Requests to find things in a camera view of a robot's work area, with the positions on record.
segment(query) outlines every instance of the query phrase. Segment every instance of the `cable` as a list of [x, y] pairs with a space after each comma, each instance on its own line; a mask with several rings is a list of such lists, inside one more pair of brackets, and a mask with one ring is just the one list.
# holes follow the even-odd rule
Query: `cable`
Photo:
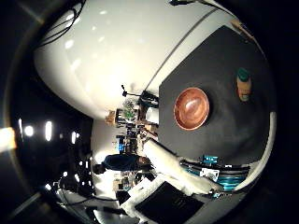
[[85, 203], [85, 202], [87, 202], [89, 200], [92, 200], [92, 199], [99, 200], [99, 201], [104, 201], [104, 202], [117, 202], [118, 201], [117, 199], [103, 199], [103, 198], [97, 198], [95, 196], [91, 196], [90, 198], [84, 199], [84, 200], [79, 201], [79, 202], [75, 202], [75, 203], [60, 203], [60, 205], [74, 206], [74, 205], [78, 205], [78, 204], [81, 204], [81, 203]]
[[37, 49], [38, 49], [38, 48], [41, 48], [41, 47], [44, 47], [44, 46], [46, 46], [46, 45], [48, 45], [48, 44], [53, 43], [54, 41], [56, 41], [57, 39], [59, 39], [60, 37], [62, 37], [63, 35], [65, 35], [65, 34], [70, 30], [70, 28], [73, 26], [75, 20], [79, 17], [79, 15], [80, 15], [80, 13], [81, 13], [81, 11], [82, 11], [82, 9], [83, 9], [85, 3], [86, 3], [86, 0], [80, 0], [78, 3], [81, 4], [79, 11], [77, 11], [74, 7], [72, 7], [71, 9], [69, 9], [69, 10], [73, 11], [73, 13], [74, 13], [74, 17], [73, 17], [72, 19], [69, 19], [69, 20], [67, 20], [67, 21], [63, 21], [63, 22], [59, 23], [58, 25], [56, 25], [56, 26], [54, 26], [54, 27], [51, 27], [51, 28], [49, 29], [49, 31], [51, 31], [51, 30], [53, 30], [53, 29], [55, 29], [55, 28], [57, 28], [57, 27], [59, 27], [59, 26], [65, 24], [65, 23], [68, 22], [68, 21], [71, 21], [71, 20], [72, 20], [72, 23], [71, 23], [69, 26], [65, 27], [63, 30], [57, 32], [56, 34], [51, 35], [51, 36], [49, 36], [49, 37], [47, 37], [47, 38], [45, 38], [45, 39], [42, 39], [42, 40], [41, 40], [41, 44], [38, 45], [38, 46], [36, 47]]

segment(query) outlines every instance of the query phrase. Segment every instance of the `gray table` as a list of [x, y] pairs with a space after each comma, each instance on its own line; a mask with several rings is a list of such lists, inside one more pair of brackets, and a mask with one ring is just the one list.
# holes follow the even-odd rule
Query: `gray table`
[[[251, 73], [252, 95], [243, 103], [236, 93], [236, 71]], [[205, 91], [210, 114], [204, 126], [183, 131], [174, 119], [174, 104], [189, 87]], [[159, 141], [179, 156], [198, 160], [218, 156], [221, 164], [259, 160], [269, 132], [276, 96], [267, 62], [258, 48], [222, 26], [195, 49], [159, 88]]]

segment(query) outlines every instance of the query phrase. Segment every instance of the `bottle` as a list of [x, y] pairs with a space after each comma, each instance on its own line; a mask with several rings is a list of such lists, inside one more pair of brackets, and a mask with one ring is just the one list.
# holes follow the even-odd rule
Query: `bottle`
[[237, 70], [236, 86], [240, 100], [243, 102], [248, 101], [251, 93], [251, 78], [249, 71], [243, 67]]

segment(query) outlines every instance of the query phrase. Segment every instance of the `white curved wall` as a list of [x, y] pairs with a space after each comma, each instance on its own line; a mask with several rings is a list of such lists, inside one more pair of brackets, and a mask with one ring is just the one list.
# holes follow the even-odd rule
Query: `white curved wall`
[[37, 72], [63, 100], [100, 119], [121, 105], [121, 84], [135, 93], [144, 90], [173, 47], [211, 9], [161, 0], [87, 1], [66, 35], [36, 50]]

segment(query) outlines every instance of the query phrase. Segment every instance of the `light fixture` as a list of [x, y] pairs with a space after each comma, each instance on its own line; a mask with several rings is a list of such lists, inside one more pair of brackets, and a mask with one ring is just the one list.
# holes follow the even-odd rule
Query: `light fixture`
[[22, 126], [21, 126], [21, 119], [18, 120], [19, 122], [19, 127], [20, 127], [20, 132], [21, 132], [21, 137], [22, 137]]
[[34, 130], [34, 128], [33, 128], [32, 126], [28, 125], [28, 126], [26, 126], [26, 127], [24, 128], [24, 132], [25, 132], [25, 134], [26, 134], [28, 137], [31, 137], [31, 136], [34, 135], [35, 130]]
[[75, 174], [75, 178], [76, 178], [77, 182], [80, 182], [80, 179], [78, 178], [77, 174]]
[[75, 144], [76, 143], [76, 133], [75, 132], [72, 132], [72, 143]]
[[45, 188], [46, 188], [47, 190], [51, 190], [50, 184], [46, 184], [46, 185], [45, 185]]
[[52, 122], [47, 121], [45, 125], [45, 137], [46, 140], [49, 142], [50, 139], [52, 138]]

